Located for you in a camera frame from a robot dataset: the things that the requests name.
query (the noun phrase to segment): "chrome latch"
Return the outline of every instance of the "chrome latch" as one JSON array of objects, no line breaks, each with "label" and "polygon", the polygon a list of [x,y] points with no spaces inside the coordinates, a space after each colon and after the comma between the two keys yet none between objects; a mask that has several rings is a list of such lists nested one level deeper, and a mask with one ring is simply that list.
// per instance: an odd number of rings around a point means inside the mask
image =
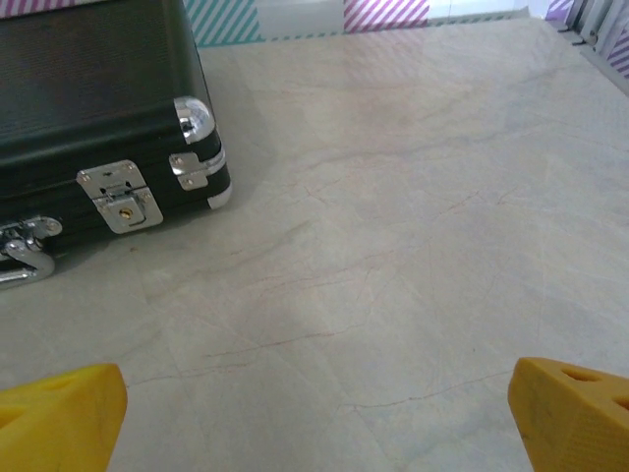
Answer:
[{"label": "chrome latch", "polygon": [[62,231],[59,221],[37,217],[0,226],[0,262],[17,268],[0,271],[0,288],[37,282],[55,270],[54,260],[43,252],[41,241]]},{"label": "chrome latch", "polygon": [[171,154],[168,161],[182,189],[186,191],[200,189],[207,187],[207,177],[225,165],[225,147],[215,157],[204,161],[200,161],[195,152]]},{"label": "chrome latch", "polygon": [[131,160],[82,170],[77,182],[114,233],[137,231],[164,220],[153,193]]}]

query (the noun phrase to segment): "case latch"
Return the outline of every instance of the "case latch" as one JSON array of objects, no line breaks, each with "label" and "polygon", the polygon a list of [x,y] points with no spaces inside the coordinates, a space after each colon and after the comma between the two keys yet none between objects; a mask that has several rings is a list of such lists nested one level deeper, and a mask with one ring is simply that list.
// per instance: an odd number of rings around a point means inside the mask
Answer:
[{"label": "case latch", "polygon": [[0,288],[37,282],[52,274],[55,262],[43,252],[41,241],[62,229],[59,221],[47,217],[0,226],[0,262],[15,266],[0,271]]},{"label": "case latch", "polygon": [[153,193],[131,160],[82,170],[77,182],[114,233],[137,231],[164,220]]},{"label": "case latch", "polygon": [[195,152],[171,154],[168,161],[182,189],[186,191],[201,189],[207,187],[207,177],[225,165],[225,147],[215,157],[204,161],[200,161]]}]

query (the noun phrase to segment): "hard case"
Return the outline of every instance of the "hard case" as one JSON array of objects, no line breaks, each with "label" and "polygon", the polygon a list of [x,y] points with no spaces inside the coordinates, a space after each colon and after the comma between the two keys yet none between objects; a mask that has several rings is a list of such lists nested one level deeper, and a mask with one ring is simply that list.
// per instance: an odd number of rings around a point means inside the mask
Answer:
[{"label": "hard case", "polygon": [[181,0],[0,20],[0,288],[231,194]]}]

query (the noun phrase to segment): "hole in yellow block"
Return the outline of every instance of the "hole in yellow block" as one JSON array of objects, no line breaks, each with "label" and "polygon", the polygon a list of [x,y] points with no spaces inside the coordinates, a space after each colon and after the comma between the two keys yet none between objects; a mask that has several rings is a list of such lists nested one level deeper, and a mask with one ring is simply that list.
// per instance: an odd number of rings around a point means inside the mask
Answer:
[{"label": "hole in yellow block", "polygon": [[574,369],[561,369],[566,376],[579,382],[599,382],[600,378],[585,372],[575,371]]},{"label": "hole in yellow block", "polygon": [[625,410],[629,411],[629,397],[627,397],[627,398],[614,398],[613,401],[615,401],[616,404],[620,405]]},{"label": "hole in yellow block", "polygon": [[25,411],[25,408],[0,407],[0,430],[20,418]]},{"label": "hole in yellow block", "polygon": [[44,390],[60,390],[61,388],[68,386],[74,379],[58,379],[56,381],[47,382],[41,386]]}]

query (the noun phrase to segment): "marble floor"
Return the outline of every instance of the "marble floor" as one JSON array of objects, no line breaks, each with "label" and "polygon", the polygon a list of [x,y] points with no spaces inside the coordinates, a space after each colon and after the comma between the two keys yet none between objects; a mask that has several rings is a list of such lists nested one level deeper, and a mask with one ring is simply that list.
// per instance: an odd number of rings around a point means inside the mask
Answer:
[{"label": "marble floor", "polygon": [[120,365],[111,471],[529,471],[518,357],[629,375],[629,102],[544,22],[201,57],[229,206],[0,294],[0,387]]}]

